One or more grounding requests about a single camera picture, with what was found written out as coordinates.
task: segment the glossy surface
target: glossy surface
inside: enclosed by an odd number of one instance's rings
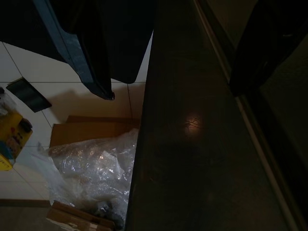
[[[197,22],[158,0],[126,231],[287,230]]]

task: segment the floor tile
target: floor tile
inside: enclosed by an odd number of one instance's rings
[[[31,187],[40,194],[44,200],[49,200],[49,190],[46,186],[46,183],[41,182],[29,182]]]
[[[5,43],[23,77],[29,82],[80,82],[70,65]]]
[[[0,199],[43,200],[26,182],[1,182]]]
[[[7,83],[0,83],[0,86],[6,87]],[[28,106],[26,106],[22,101],[20,101],[16,96],[11,94],[8,90],[6,93],[13,99],[16,103],[16,110],[32,124],[33,133],[26,143],[26,146],[37,146],[41,143],[42,146],[49,146],[51,127],[46,120],[44,114],[40,112],[34,113]]]
[[[128,85],[129,98],[133,118],[141,118],[145,83],[133,83]]]
[[[52,104],[43,110],[51,125],[63,123],[69,115],[126,117],[131,116],[128,88],[113,83],[115,100],[108,101],[92,94],[82,83],[33,83],[33,86]]]
[[[18,157],[16,158],[16,163],[26,166],[36,172],[38,172],[37,165],[33,162],[32,155],[39,156],[38,147],[24,147]]]
[[[21,77],[2,42],[0,42],[0,71],[0,82],[13,82]]]
[[[13,168],[19,173],[27,182],[42,182],[45,183],[45,179],[39,173],[38,170],[33,170],[27,166],[15,163]]]
[[[0,171],[0,181],[24,182],[24,179],[14,170]]]
[[[141,63],[139,73],[137,75],[137,79],[136,79],[135,82],[145,82],[146,81],[146,76],[147,76],[147,73],[148,73],[149,60],[150,60],[151,46],[152,46],[152,37],[153,37],[153,33],[152,33],[152,36],[150,38],[148,47],[145,51],[143,61]]]
[[[0,207],[0,223],[5,231],[63,231],[46,219],[50,208]]]

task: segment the cardboard box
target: cardboard box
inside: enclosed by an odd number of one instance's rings
[[[50,147],[116,137],[133,128],[139,128],[139,124],[139,120],[126,118],[69,116],[65,124],[53,126]],[[54,202],[46,218],[69,231],[113,231],[115,229],[112,221],[95,217],[59,202]]]
[[[46,219],[69,231],[113,231],[115,229],[112,221],[95,217],[59,202],[53,203]]]
[[[140,121],[125,118],[99,118],[69,116],[67,123],[53,125],[50,147],[80,141],[117,137],[133,128]]]

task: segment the black rectangular object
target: black rectangular object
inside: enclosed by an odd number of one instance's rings
[[[39,112],[51,107],[51,103],[25,78],[10,83],[6,89],[24,102],[33,112]]]

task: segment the plastic wrap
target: plastic wrap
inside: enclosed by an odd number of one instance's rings
[[[72,205],[124,225],[138,130],[41,150],[34,155],[50,190],[50,201]]]

